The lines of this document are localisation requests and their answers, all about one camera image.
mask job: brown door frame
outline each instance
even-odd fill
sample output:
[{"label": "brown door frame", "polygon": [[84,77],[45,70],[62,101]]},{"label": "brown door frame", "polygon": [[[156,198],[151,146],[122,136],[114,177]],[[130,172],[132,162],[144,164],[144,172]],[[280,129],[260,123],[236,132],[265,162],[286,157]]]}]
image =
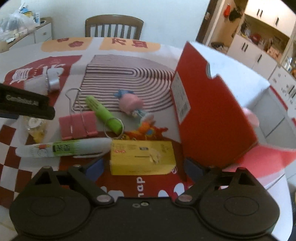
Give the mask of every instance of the brown door frame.
[{"label": "brown door frame", "polygon": [[196,41],[199,43],[202,43],[205,35],[207,33],[207,29],[210,25],[211,19],[213,17],[215,8],[217,6],[219,0],[210,0],[209,5],[207,6],[207,10],[205,12],[202,24],[200,26],[200,29],[198,31],[198,35],[196,37]]}]

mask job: black device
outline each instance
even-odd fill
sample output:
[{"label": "black device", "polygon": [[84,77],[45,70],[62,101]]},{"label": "black device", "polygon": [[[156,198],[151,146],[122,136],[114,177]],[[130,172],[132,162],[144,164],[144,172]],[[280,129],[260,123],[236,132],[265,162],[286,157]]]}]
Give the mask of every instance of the black device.
[{"label": "black device", "polygon": [[47,96],[0,84],[0,117],[17,119],[19,115],[52,120],[55,110]]},{"label": "black device", "polygon": [[[200,168],[185,162],[187,169]],[[79,165],[67,171],[43,167],[10,207],[18,232],[13,241],[276,240],[271,232],[279,207],[245,168],[203,169],[175,202],[126,197],[114,202],[85,171]]]}]

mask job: pink binder clip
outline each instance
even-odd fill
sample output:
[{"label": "pink binder clip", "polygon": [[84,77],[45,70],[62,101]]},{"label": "pink binder clip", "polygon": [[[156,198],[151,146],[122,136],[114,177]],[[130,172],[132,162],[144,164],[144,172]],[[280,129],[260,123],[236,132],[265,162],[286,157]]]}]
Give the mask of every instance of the pink binder clip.
[{"label": "pink binder clip", "polygon": [[[71,98],[68,96],[68,92],[71,90],[78,90],[77,100],[79,105],[79,112],[75,114],[72,107]],[[70,115],[59,118],[59,127],[62,136],[62,140],[81,139],[86,137],[95,137],[98,135],[96,129],[96,116],[93,111],[82,112],[79,96],[81,89],[71,88],[65,93],[69,99]]]}]

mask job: clear plastic bag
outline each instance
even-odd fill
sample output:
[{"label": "clear plastic bag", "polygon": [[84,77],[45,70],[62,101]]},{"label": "clear plastic bag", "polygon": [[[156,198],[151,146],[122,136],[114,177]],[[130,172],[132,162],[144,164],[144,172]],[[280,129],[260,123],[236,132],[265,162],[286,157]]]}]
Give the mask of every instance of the clear plastic bag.
[{"label": "clear plastic bag", "polygon": [[0,41],[31,33],[36,27],[38,24],[34,20],[16,11],[0,24]]}]

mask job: screw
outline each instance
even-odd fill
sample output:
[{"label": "screw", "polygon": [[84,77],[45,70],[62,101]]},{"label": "screw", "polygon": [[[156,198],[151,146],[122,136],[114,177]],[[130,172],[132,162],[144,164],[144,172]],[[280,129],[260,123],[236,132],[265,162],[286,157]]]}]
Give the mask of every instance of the screw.
[{"label": "screw", "polygon": [[190,202],[190,201],[192,201],[192,196],[187,195],[187,194],[183,194],[183,195],[179,196],[178,199],[181,202]]},{"label": "screw", "polygon": [[141,202],[141,205],[142,205],[142,206],[148,206],[149,203],[148,203],[148,202]]},{"label": "screw", "polygon": [[139,203],[134,203],[132,206],[135,207],[135,208],[141,207],[141,205]]},{"label": "screw", "polygon": [[112,200],[112,197],[107,195],[107,194],[103,194],[103,195],[99,195],[96,198],[99,202],[110,202]]}]

